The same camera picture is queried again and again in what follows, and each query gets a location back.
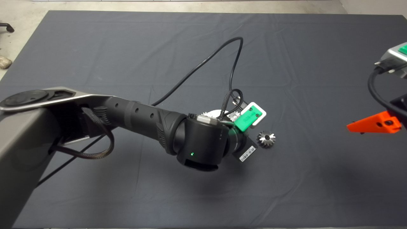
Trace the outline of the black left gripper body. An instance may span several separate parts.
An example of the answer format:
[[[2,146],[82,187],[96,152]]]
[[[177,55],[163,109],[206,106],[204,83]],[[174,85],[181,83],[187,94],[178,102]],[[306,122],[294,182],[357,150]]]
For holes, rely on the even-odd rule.
[[[251,154],[258,149],[258,145],[248,136],[243,136],[238,149],[233,152],[233,157],[239,162],[245,162]]]

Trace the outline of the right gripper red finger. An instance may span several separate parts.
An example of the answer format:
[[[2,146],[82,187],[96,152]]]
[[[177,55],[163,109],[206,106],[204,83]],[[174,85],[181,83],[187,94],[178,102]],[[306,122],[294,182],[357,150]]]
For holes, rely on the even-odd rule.
[[[393,134],[402,129],[400,119],[389,111],[368,116],[347,125],[350,132]]]

